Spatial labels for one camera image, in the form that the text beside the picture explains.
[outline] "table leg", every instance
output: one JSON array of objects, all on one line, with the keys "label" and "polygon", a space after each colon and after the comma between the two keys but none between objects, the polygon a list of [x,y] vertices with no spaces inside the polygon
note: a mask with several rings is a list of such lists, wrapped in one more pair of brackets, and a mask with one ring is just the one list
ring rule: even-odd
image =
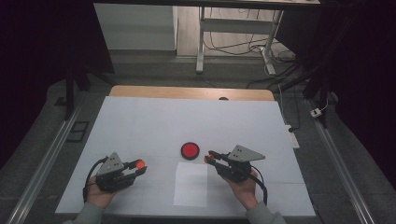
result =
[{"label": "table leg", "polygon": [[270,75],[270,76],[276,74],[274,66],[270,62],[271,61],[270,49],[271,49],[271,45],[272,45],[272,43],[274,41],[274,38],[275,38],[277,26],[279,25],[279,21],[280,21],[280,17],[282,15],[282,12],[283,11],[278,11],[278,10],[275,12],[274,22],[273,22],[273,25],[271,27],[271,31],[268,34],[268,39],[267,39],[267,42],[265,44],[265,48],[262,48],[262,57],[264,58],[265,67],[267,68],[268,75]]},{"label": "table leg", "polygon": [[196,73],[202,74],[204,72],[204,28],[205,28],[205,8],[201,7],[201,15],[199,20],[199,43],[197,53],[197,67]]}]

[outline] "white wall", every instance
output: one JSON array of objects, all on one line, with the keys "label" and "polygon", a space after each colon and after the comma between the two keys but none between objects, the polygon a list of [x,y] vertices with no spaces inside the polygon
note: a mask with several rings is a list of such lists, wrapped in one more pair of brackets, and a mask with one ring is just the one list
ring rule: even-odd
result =
[{"label": "white wall", "polygon": [[177,7],[94,6],[108,49],[177,48]]}]

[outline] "red button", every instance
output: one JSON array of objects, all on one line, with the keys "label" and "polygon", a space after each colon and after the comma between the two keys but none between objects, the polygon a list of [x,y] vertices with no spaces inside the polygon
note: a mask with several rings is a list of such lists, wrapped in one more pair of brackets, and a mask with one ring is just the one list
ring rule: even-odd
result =
[{"label": "red button", "polygon": [[186,143],[181,147],[181,155],[184,159],[192,161],[198,157],[199,147],[192,142]]},{"label": "red button", "polygon": [[146,164],[145,164],[145,162],[142,161],[142,160],[139,160],[139,161],[136,162],[136,168],[137,168],[138,170],[144,168],[145,166],[146,166]]}]

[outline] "white table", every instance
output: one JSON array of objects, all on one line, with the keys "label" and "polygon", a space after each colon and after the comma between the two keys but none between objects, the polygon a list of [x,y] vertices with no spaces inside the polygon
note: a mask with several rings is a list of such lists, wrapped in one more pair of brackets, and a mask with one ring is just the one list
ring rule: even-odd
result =
[{"label": "white table", "polygon": [[[186,142],[201,149],[194,161],[180,155]],[[236,145],[266,156],[252,165],[262,171],[270,210],[283,216],[315,215],[277,102],[119,96],[105,99],[56,213],[80,211],[87,173],[116,151],[122,161],[144,160],[148,169],[114,198],[107,213],[243,217],[245,210],[226,182],[204,164],[208,150],[227,153]],[[261,189],[256,191],[261,199]]]}]

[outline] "paper sheet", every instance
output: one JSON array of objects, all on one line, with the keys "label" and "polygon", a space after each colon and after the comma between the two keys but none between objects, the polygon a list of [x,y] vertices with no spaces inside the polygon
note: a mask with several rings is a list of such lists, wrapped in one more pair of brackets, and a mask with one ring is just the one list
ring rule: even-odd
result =
[{"label": "paper sheet", "polygon": [[179,162],[176,169],[174,205],[206,207],[207,165]]}]

